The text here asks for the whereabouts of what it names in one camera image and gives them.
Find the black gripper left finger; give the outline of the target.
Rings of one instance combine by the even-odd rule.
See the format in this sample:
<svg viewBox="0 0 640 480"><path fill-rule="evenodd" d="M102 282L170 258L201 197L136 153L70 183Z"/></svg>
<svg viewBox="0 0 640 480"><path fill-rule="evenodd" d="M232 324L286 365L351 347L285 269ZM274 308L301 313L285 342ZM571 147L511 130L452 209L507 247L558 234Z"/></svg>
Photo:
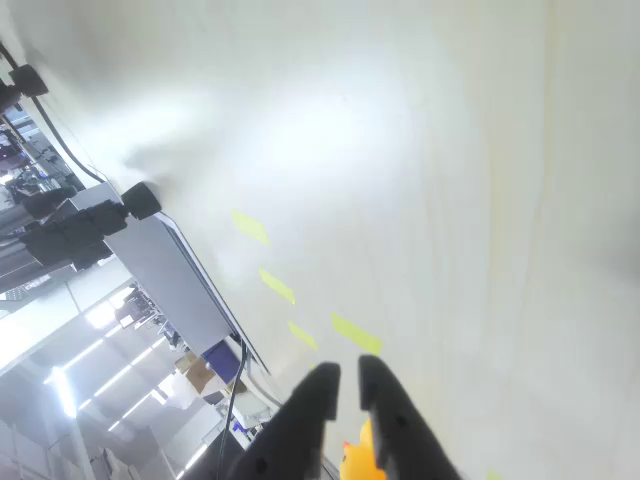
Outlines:
<svg viewBox="0 0 640 480"><path fill-rule="evenodd" d="M318 364L230 470L231 479L318 479L325 426L337 417L340 365Z"/></svg>

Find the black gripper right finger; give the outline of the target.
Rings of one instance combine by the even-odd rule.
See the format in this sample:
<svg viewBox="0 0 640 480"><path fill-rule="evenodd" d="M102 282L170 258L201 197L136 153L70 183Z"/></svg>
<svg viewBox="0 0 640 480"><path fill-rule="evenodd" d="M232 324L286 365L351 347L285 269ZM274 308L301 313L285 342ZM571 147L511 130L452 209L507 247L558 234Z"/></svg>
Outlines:
<svg viewBox="0 0 640 480"><path fill-rule="evenodd" d="M376 467L388 479L456 480L460 474L391 369L358 360L360 407L371 420Z"/></svg>

